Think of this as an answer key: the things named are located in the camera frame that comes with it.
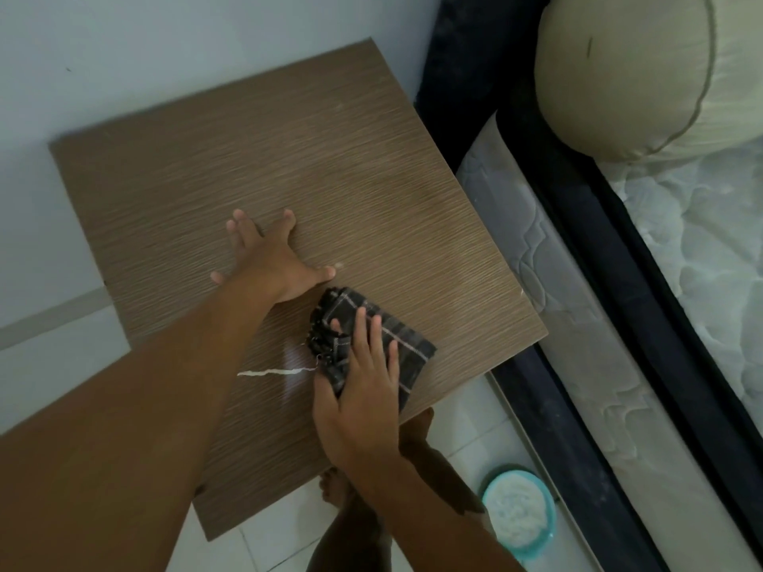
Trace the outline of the person's left hand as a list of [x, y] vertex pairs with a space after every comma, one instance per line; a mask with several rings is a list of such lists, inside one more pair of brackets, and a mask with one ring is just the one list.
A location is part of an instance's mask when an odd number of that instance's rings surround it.
[[298, 269], [301, 265], [313, 267], [304, 263], [291, 248], [289, 238], [296, 226], [294, 212], [285, 209], [268, 229], [259, 228], [261, 240], [255, 245], [242, 245], [235, 230], [235, 210], [226, 222], [236, 262], [232, 273], [235, 271], [237, 276], [255, 281], [275, 303], [284, 303], [304, 294], [298, 292]]

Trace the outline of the person's right hand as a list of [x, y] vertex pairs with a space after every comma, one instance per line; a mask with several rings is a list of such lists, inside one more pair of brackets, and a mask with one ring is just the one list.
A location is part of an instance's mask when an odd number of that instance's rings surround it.
[[322, 448], [331, 464], [351, 481], [360, 480], [379, 464], [399, 458], [398, 394], [385, 392], [386, 354], [381, 317], [367, 318], [370, 368], [349, 372], [335, 411], [313, 411]]

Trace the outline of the dark plaid cleaning cloth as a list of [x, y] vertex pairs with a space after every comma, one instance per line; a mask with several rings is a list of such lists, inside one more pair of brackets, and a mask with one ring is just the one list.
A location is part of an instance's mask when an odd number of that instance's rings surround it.
[[311, 313], [306, 345], [317, 358], [319, 368], [329, 380], [335, 396], [340, 398], [349, 372], [349, 353], [359, 307], [366, 310], [368, 319], [381, 317], [381, 335], [386, 355], [390, 343], [397, 343], [400, 374], [398, 409], [402, 411], [416, 379], [436, 354], [436, 346], [412, 327], [352, 288], [328, 288]]

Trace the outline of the person's right forearm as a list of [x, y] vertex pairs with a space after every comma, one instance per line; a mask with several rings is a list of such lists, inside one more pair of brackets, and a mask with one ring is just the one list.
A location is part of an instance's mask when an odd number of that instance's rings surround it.
[[424, 479], [458, 479], [441, 454], [424, 442], [381, 453], [351, 449], [338, 468], [382, 520], [414, 572], [525, 572], [485, 529], [482, 515], [456, 510]]

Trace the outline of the person's left forearm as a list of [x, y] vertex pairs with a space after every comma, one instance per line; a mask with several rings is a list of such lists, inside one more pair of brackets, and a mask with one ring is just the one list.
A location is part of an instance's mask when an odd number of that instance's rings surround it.
[[0, 437], [0, 572], [164, 572], [246, 347], [282, 289], [231, 280]]

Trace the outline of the white liquid streak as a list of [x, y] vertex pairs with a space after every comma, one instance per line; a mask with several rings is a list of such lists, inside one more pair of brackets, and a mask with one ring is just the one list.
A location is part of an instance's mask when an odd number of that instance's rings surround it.
[[289, 369], [270, 368], [263, 371], [239, 371], [236, 377], [262, 378], [262, 377], [293, 377], [302, 374], [313, 374], [318, 370], [318, 366], [296, 367]]

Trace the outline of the person's left leg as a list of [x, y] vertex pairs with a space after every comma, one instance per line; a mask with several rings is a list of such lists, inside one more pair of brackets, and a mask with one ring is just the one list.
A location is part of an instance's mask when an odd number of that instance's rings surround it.
[[330, 468], [320, 475], [324, 502], [338, 512], [320, 538], [307, 572], [391, 572], [392, 539], [346, 475]]

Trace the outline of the white quilted mattress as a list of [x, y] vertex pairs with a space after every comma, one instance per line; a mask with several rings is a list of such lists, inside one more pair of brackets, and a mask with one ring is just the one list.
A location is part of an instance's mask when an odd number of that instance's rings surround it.
[[759, 168], [598, 164], [507, 111], [459, 168], [548, 328], [494, 375], [606, 572], [763, 572]]

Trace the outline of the white foamy water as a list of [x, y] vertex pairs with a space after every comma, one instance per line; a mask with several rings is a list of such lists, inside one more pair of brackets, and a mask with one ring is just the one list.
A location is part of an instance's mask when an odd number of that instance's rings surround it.
[[548, 526], [542, 490], [520, 473], [507, 473], [493, 481], [483, 503], [498, 538], [511, 548], [532, 544]]

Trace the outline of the teal plastic bowl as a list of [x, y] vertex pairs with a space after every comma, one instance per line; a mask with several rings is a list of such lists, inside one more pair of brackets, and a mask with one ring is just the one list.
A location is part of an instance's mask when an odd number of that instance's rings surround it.
[[537, 538], [532, 544], [526, 545], [523, 548], [511, 548], [505, 541], [502, 541], [501, 539], [499, 539], [495, 532], [495, 535], [497, 536], [499, 543], [504, 548], [509, 550], [510, 553], [520, 562], [520, 564], [526, 564], [527, 562], [538, 558], [544, 552], [544, 550], [548, 547], [551, 540], [554, 538], [556, 534], [556, 523], [557, 523], [556, 503], [552, 497], [550, 490], [548, 489], [548, 486], [537, 475], [523, 468], [512, 468], [512, 467], [499, 468], [497, 471], [494, 472], [494, 474], [486, 478], [480, 490], [480, 496], [481, 496], [482, 502], [483, 502], [485, 491], [489, 489], [490, 484], [493, 481], [495, 481], [497, 478], [499, 478], [500, 476], [505, 475], [507, 473], [512, 473], [512, 472], [520, 473], [524, 477], [529, 479], [530, 481], [533, 481], [542, 490], [542, 493], [546, 499], [546, 512], [548, 516], [548, 526], [546, 530], [539, 536], [539, 538]]

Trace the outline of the beige bolster pillow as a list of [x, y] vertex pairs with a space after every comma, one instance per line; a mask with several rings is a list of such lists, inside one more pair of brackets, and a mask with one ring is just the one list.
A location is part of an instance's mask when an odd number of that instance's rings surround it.
[[602, 162], [669, 161], [763, 135], [763, 0], [550, 0], [539, 110]]

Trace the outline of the dark blue bed frame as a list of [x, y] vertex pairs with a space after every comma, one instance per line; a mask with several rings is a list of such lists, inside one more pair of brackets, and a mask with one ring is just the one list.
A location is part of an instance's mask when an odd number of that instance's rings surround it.
[[[543, 123], [562, 146], [598, 164], [686, 163], [754, 142], [759, 143], [763, 152], [763, 135], [716, 153], [669, 161], [602, 162], [567, 146], [553, 133], [539, 110], [533, 74], [539, 23], [549, 1], [442, 0], [426, 57], [423, 80], [416, 97], [416, 109], [457, 178], [463, 158], [485, 124], [492, 115], [504, 111], [512, 116], [529, 116], [531, 121]], [[539, 342], [531, 348], [538, 347]], [[491, 374], [532, 446], [510, 400], [494, 375], [494, 369], [503, 367], [519, 355], [494, 367]], [[539, 458], [542, 473], [556, 488], [539, 454], [533, 446], [532, 448]]]

